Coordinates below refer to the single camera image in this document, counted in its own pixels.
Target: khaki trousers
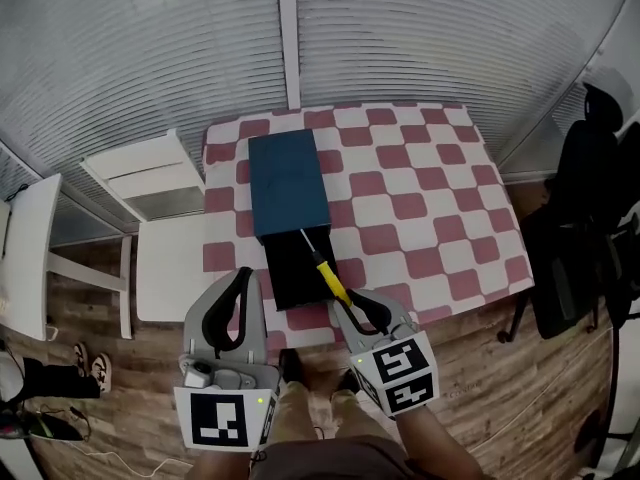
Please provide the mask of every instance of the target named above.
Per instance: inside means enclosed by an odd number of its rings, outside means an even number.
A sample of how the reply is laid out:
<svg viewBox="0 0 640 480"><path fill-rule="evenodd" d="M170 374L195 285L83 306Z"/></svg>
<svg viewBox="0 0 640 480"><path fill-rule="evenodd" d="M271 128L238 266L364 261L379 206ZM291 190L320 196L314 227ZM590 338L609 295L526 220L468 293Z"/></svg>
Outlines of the khaki trousers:
<svg viewBox="0 0 640 480"><path fill-rule="evenodd" d="M345 389L331 397L333 417L339 422L336 438L377 436L393 438L382 426L362 410L355 395ZM280 397L268 444L318 439L309 414L309 391L300 382L289 382Z"/></svg>

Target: person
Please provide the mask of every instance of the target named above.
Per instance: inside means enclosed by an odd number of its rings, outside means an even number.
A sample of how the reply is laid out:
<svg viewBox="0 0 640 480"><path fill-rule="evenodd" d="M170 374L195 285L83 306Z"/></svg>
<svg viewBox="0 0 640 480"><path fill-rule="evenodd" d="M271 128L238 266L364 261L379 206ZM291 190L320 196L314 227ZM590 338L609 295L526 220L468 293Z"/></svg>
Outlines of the person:
<svg viewBox="0 0 640 480"><path fill-rule="evenodd" d="M22 358L9 349L0 351L0 408L15 410L18 404L35 396L100 398L111 391L111 361L99 354L88 369L89 356L84 343L73 347L75 365L43 365L36 359Z"/></svg>
<svg viewBox="0 0 640 480"><path fill-rule="evenodd" d="M331 396L333 416L339 421L335 439L318 440L295 350L281 352L280 368L286 391L280 397L267 447L254 460L251 472L250 454L206 451L187 480L489 478L426 406L395 416L403 450L358 404L355 395L360 386L351 371Z"/></svg>

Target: shoe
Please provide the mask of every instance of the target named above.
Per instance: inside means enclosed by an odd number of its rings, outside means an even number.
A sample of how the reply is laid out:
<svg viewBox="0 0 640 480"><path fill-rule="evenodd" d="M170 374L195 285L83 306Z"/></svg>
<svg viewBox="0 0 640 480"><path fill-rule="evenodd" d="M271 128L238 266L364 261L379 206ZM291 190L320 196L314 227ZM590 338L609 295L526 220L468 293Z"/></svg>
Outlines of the shoe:
<svg viewBox="0 0 640 480"><path fill-rule="evenodd" d="M338 387L336 388L334 393L336 391L342 391L344 389L348 389L354 395L358 391L360 391L360 383L358 382L358 379L356 379L355 374L351 370L347 370L347 373L343 375L342 379L340 380L340 384L338 384Z"/></svg>
<svg viewBox="0 0 640 480"><path fill-rule="evenodd" d="M100 354L91 365L91 376L98 381L100 393L111 391L111 361L107 354Z"/></svg>
<svg viewBox="0 0 640 480"><path fill-rule="evenodd" d="M89 354L87 354L87 347L85 347L82 342L76 343L73 346L73 353L76 355L78 375L80 375L80 377L86 377L89 375Z"/></svg>
<svg viewBox="0 0 640 480"><path fill-rule="evenodd" d="M293 348L285 348L280 351L280 360L278 362L280 366L280 374L285 382L300 382L307 387L304 382L304 369L302 368L302 362L300 356Z"/></svg>

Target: checkered tablecloth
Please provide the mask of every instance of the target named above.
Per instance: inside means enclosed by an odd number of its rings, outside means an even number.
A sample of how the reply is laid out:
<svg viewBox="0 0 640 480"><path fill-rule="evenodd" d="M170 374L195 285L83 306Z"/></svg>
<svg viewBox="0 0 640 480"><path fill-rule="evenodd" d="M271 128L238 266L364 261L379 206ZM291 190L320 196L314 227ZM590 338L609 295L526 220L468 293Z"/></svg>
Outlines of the checkered tablecloth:
<svg viewBox="0 0 640 480"><path fill-rule="evenodd" d="M533 285L511 203L463 106L365 103L241 117L207 131L203 267L216 279L257 270L270 348L342 340L324 304L276 312L253 235L247 139L304 128L313 129L347 288L389 295L426 324Z"/></svg>

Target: black pants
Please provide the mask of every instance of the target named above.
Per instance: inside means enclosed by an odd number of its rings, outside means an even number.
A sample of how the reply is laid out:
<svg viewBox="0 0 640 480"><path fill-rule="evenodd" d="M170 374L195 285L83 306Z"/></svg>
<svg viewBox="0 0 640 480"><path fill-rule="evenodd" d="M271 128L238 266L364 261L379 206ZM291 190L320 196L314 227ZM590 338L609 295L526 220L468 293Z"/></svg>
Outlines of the black pants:
<svg viewBox="0 0 640 480"><path fill-rule="evenodd" d="M44 366L40 361L25 357L24 386L8 405L34 396L100 398L100 387L92 376L80 377L75 366Z"/></svg>

